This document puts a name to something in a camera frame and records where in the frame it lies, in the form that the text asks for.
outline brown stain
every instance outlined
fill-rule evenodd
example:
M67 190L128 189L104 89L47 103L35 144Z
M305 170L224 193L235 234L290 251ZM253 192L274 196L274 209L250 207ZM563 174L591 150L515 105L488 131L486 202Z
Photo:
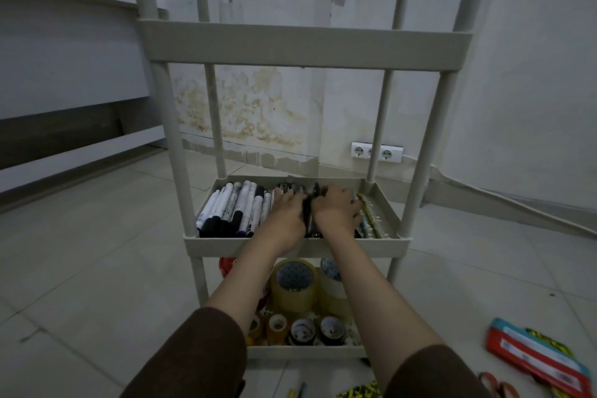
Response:
M226 79L219 80L218 98L222 135L227 141L256 138L268 144L287 148L301 145L303 136L279 132L270 118L285 118L291 123L306 123L306 117L288 109L282 99L282 74L276 67L263 67L251 75L253 84L243 71L233 68ZM200 132L211 130L209 105L205 85L195 79L174 79L174 94L179 122Z

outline person's left hand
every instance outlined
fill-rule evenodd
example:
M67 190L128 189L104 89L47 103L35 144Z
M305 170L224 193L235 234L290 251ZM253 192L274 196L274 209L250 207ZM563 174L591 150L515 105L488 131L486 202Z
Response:
M295 194L289 190L282 194L276 187L273 190L272 212L265 222L255 230L253 239L259 239L273 249L273 253L280 257L291 251L304 237L307 229L303 222L303 200L305 194Z

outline shelf pole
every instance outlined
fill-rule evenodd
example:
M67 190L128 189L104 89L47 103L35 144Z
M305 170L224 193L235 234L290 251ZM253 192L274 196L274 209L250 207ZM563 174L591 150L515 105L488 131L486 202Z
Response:
M199 22L210 21L210 6L208 0L197 0L197 12ZM218 178L225 178L226 162L224 161L224 139L222 137L222 127L220 122L220 106L218 103L218 87L215 78L215 68L213 64L205 65L205 82L207 84L207 100L210 106L211 133L214 138L215 167L218 170Z
M392 30L401 30L404 26L404 17L407 11L407 0L396 0L394 7L394 18L392 19ZM375 183L377 173L377 163L379 150L382 144L383 130L386 124L387 107L390 102L390 93L392 92L393 70L384 70L382 94L379 99L377 109L377 121L375 124L375 134L373 135L373 146L371 147L371 157L369 158L369 169L367 170L367 180L365 182L367 190Z
M454 22L452 31L473 31L481 4L483 5L483 11L486 12L490 2L491 0L460 0L456 21ZM421 206L429 182L432 160L441 141L445 120L448 114L448 109L450 108L450 101L452 100L457 85L459 91L462 91L463 83L466 80L466 74L470 67L472 50L475 46L476 37L473 39L472 46L469 47L466 61L461 71L442 72L439 75L439 82L437 83L437 90L435 92L431 113L429 114L429 120L425 129L421 151L419 153L419 158L417 159L413 181L408 190L407 203L404 207L402 221L400 222L400 227L398 229L398 235L402 238L411 236L415 215L417 209ZM387 273L387 279L390 283L393 283L396 279L400 260L400 258L392 258L390 269Z
M137 0L137 5L139 17L142 19L159 19L158 3L156 0ZM150 69L155 81L158 103L160 105L160 117L168 143L168 156L174 176L174 186L178 197L178 205L180 206L184 234L189 237L195 237L197 236L195 209L193 208L193 198L190 192L189 172L186 167L168 64L150 63ZM197 262L193 263L193 273L195 275L199 304L203 305L208 299L208 293L205 285L203 260L199 258L198 261L200 264Z

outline white label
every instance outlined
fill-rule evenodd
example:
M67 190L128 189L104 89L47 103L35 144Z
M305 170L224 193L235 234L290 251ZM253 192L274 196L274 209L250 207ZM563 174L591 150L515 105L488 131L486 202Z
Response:
M565 365L574 371L578 371L579 373L582 372L582 371L580 371L580 367L579 367L578 363L576 363L572 359L570 359L562 354L558 354L558 353L552 351L548 347L543 346L540 342L531 340L530 338L528 338L522 334L519 334L517 331L513 331L509 327L504 328L504 333L506 335L511 336L514 340L519 341L520 343L524 344L525 346L528 346L530 349L533 349L534 351L538 352L539 354L542 354L545 357L549 357L550 359L555 360L557 363L561 363L562 365Z
M577 378L575 378L574 376L566 374L563 371L560 371L560 370L554 368L553 366L548 365L545 362L542 362L539 359L535 359L535 357L522 352L520 349L518 349L517 347L512 345L507 340L504 340L503 338L502 338L502 341L500 342L500 345L502 346L502 348L504 348L509 353L514 354L516 357L518 357L519 359L522 359L523 361L525 361L529 365L537 368L538 370L541 370L544 373L547 373L552 378L555 378L558 381L564 382L565 384L568 384L570 387L574 387L578 391L583 391L583 388L580 386L580 381Z

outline hand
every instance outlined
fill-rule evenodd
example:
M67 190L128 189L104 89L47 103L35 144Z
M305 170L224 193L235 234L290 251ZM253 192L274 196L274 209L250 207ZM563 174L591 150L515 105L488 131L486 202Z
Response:
M257 230L253 239L258 238L272 246L276 258L291 251L304 238L307 229L303 222L303 200L305 194L295 194L289 190L285 194L276 187L273 190L272 212Z
M330 185L324 196L311 202L311 214L324 237L335 234L354 237L354 229L362 222L361 200L352 199L352 190Z

